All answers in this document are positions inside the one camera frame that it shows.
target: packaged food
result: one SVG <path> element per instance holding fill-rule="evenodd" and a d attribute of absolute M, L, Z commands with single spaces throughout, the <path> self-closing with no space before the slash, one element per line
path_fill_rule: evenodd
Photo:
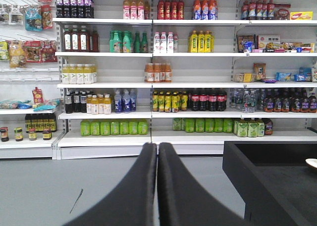
<path fill-rule="evenodd" d="M 291 20 L 312 20 L 313 12 L 312 11 L 299 11 L 291 12 Z"/>

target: beverage bottle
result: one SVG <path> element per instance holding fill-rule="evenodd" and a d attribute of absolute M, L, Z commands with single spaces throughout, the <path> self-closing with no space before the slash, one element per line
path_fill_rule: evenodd
<path fill-rule="evenodd" d="M 200 4 L 200 0 L 195 0 L 193 5 L 193 19 L 194 20 L 202 19 L 201 13 L 202 13 L 202 7 Z"/>
<path fill-rule="evenodd" d="M 93 95 L 87 95 L 87 104 L 86 104 L 86 111 L 87 113 L 91 113 L 91 100 Z"/>
<path fill-rule="evenodd" d="M 159 0 L 159 2 L 158 2 L 157 19 L 164 19 L 164 1 L 163 0 Z"/>
<path fill-rule="evenodd" d="M 159 52 L 161 54 L 165 54 L 167 52 L 167 37 L 165 32 L 162 32 L 159 39 Z"/>
<path fill-rule="evenodd" d="M 111 114 L 111 99 L 109 94 L 105 94 L 104 114 Z"/>
<path fill-rule="evenodd" d="M 138 7 L 135 0 L 130 2 L 130 19 L 138 19 Z"/>
<path fill-rule="evenodd" d="M 123 52 L 124 53 L 131 53 L 131 43 L 130 43 L 130 37 L 129 37 L 129 32 L 128 31 L 124 31 Z"/>
<path fill-rule="evenodd" d="M 203 30 L 199 31 L 198 35 L 198 51 L 199 53 L 205 52 L 205 35 Z"/>
<path fill-rule="evenodd" d="M 177 19 L 177 0 L 172 0 L 170 10 L 171 10 L 170 19 Z"/>
<path fill-rule="evenodd" d="M 63 0 L 64 18 L 70 18 L 70 0 Z"/>
<path fill-rule="evenodd" d="M 79 38 L 78 38 L 78 29 L 77 25 L 73 25 L 73 30 L 71 32 L 71 50 L 74 52 L 78 51 L 78 43 L 79 43 Z"/>
<path fill-rule="evenodd" d="M 64 17 L 63 0 L 55 0 L 55 5 L 56 5 L 56 18 L 63 18 Z"/>
<path fill-rule="evenodd" d="M 130 91 L 130 100 L 131 100 L 131 111 L 137 110 L 137 95 L 135 93 L 134 89 L 131 89 Z"/>
<path fill-rule="evenodd" d="M 78 6 L 77 6 L 77 0 L 70 0 L 70 17 L 71 18 L 77 18 L 78 17 Z"/>
<path fill-rule="evenodd" d="M 164 2 L 164 19 L 171 19 L 170 13 L 170 0 L 165 0 Z"/>
<path fill-rule="evenodd" d="M 65 96 L 65 112 L 73 113 L 73 102 L 69 91 L 66 92 Z"/>
<path fill-rule="evenodd" d="M 192 95 L 192 111 L 199 111 L 199 92 L 197 89 L 194 89 Z"/>
<path fill-rule="evenodd" d="M 134 40 L 134 52 L 135 53 L 142 53 L 140 47 L 141 47 L 141 44 L 140 44 L 140 33 L 136 32 L 135 33 L 135 40 Z"/>
<path fill-rule="evenodd" d="M 309 96 L 309 113 L 317 113 L 317 99 L 314 92 Z"/>
<path fill-rule="evenodd" d="M 267 0 L 263 0 L 262 4 L 262 20 L 267 19 Z"/>
<path fill-rule="evenodd" d="M 201 19 L 202 20 L 208 20 L 208 0 L 203 0 L 202 1 L 202 15 L 201 15 Z"/>
<path fill-rule="evenodd" d="M 116 90 L 114 95 L 114 112 L 122 112 L 122 97 L 119 90 Z"/>
<path fill-rule="evenodd" d="M 262 20 L 263 19 L 263 3 L 262 0 L 258 0 L 256 3 L 256 19 Z"/>
<path fill-rule="evenodd" d="M 255 3 L 255 0 L 251 0 L 249 4 L 249 20 L 256 19 L 256 8 L 257 8 L 257 5 Z"/>
<path fill-rule="evenodd" d="M 141 53 L 146 54 L 148 52 L 148 37 L 147 33 L 143 32 L 142 34 L 142 41 L 141 41 Z"/>
<path fill-rule="evenodd" d="M 174 52 L 173 32 L 169 32 L 167 37 L 167 53 L 172 54 L 173 52 Z"/>
<path fill-rule="evenodd" d="M 99 105 L 98 105 L 98 98 L 97 95 L 93 95 L 91 99 L 91 114 L 99 114 Z"/>
<path fill-rule="evenodd" d="M 206 91 L 203 88 L 201 90 L 201 93 L 199 95 L 199 106 L 200 106 L 200 111 L 206 111 L 207 109 L 207 101 L 208 101 L 208 96 L 206 95 Z"/>
<path fill-rule="evenodd" d="M 184 1 L 179 0 L 177 3 L 177 19 L 184 19 Z"/>
<path fill-rule="evenodd" d="M 77 18 L 85 18 L 85 2 L 84 0 L 77 0 L 78 15 Z"/>
<path fill-rule="evenodd" d="M 275 4 L 273 3 L 273 0 L 269 0 L 267 3 L 267 19 L 272 20 L 275 17 L 274 13 Z"/>
<path fill-rule="evenodd" d="M 123 19 L 130 19 L 130 1 L 123 1 Z"/>
<path fill-rule="evenodd" d="M 144 18 L 144 2 L 143 2 L 143 0 L 138 1 L 138 19 L 145 19 Z"/>
<path fill-rule="evenodd" d="M 244 91 L 244 95 L 243 95 L 243 108 L 242 108 L 242 112 L 243 113 L 249 113 L 250 111 L 250 95 L 249 95 L 249 91 L 245 90 Z"/>

